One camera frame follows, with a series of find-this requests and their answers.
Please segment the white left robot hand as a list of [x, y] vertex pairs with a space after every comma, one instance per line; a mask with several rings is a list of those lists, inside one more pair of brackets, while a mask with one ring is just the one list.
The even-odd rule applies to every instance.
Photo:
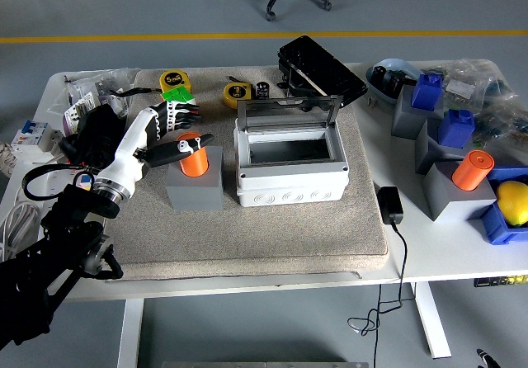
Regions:
[[125, 132], [113, 162], [96, 176], [93, 189], [128, 199], [135, 192], [136, 182], [150, 168], [180, 161], [202, 150], [214, 140], [212, 134], [158, 143], [168, 132], [186, 129], [199, 120], [198, 111], [197, 105], [179, 101], [144, 108]]

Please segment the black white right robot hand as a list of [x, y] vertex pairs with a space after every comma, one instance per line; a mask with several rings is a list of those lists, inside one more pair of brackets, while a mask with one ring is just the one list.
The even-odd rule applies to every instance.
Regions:
[[478, 368], [500, 368], [501, 366], [483, 349], [476, 350], [482, 364]]

